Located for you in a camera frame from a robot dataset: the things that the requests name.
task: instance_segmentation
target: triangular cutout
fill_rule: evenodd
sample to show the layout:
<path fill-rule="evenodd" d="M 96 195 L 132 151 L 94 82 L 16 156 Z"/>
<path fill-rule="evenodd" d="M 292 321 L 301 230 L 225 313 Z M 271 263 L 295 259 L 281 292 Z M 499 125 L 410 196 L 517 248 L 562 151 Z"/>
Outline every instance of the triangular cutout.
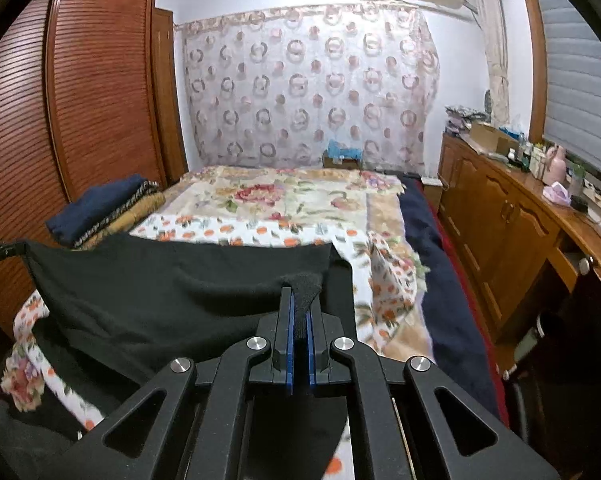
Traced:
<path fill-rule="evenodd" d="M 129 458 L 138 458 L 166 395 L 164 390 L 151 394 L 145 402 L 105 436 L 104 444 Z"/>
<path fill-rule="evenodd" d="M 436 399 L 459 453 L 471 456 L 497 442 L 497 435 L 446 388 L 436 388 Z"/>

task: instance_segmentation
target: drawer knob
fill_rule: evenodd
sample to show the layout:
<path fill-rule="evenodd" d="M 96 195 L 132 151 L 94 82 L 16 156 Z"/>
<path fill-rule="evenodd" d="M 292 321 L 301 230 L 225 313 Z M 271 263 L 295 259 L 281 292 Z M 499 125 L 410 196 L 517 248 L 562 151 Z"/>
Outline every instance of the drawer knob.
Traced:
<path fill-rule="evenodd" d="M 594 260 L 593 256 L 586 256 L 584 258 L 581 258 L 581 260 L 578 263 L 578 271 L 581 273 L 581 276 L 589 274 L 589 271 L 592 270 L 595 264 L 596 261 Z"/>

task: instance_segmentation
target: navy blue bed sheet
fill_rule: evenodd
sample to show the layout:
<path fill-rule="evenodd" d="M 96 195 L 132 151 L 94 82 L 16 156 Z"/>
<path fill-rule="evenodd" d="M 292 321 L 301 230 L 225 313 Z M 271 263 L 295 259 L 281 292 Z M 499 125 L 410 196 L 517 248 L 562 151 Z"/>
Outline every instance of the navy blue bed sheet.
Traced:
<path fill-rule="evenodd" d="M 423 298 L 425 324 L 432 336 L 438 367 L 498 420 L 497 393 L 489 371 L 485 342 L 450 259 L 420 183 L 401 176 L 407 187 L 399 196 L 405 238 L 420 255 L 427 274 Z"/>

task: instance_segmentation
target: pink vase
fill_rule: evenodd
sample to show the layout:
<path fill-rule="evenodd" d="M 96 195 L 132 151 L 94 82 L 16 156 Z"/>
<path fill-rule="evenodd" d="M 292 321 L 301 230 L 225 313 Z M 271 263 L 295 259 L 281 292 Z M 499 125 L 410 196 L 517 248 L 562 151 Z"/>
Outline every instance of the pink vase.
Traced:
<path fill-rule="evenodd" d="M 543 183 L 547 186 L 551 186 L 555 182 L 562 184 L 566 174 L 565 148 L 563 146 L 552 146 L 547 150 Z"/>

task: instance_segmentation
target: wooden countertop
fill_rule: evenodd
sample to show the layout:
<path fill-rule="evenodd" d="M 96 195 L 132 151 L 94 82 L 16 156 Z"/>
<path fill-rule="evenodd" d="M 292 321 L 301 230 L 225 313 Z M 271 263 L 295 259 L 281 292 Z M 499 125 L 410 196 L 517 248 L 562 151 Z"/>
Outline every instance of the wooden countertop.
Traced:
<path fill-rule="evenodd" d="M 601 236 L 598 234 L 601 232 L 601 228 L 587 220 L 587 215 L 570 207 L 559 206 L 548 201 L 543 196 L 545 184 L 541 180 L 535 179 L 531 173 L 523 173 L 517 168 L 510 168 L 506 164 L 478 155 L 462 139 L 452 137 L 445 137 L 445 139 L 455 142 L 458 146 L 479 156 L 488 167 L 505 176 L 520 191 L 542 207 L 585 254 L 590 254 L 596 259 L 597 265 L 594 266 L 594 272 L 601 280 Z"/>

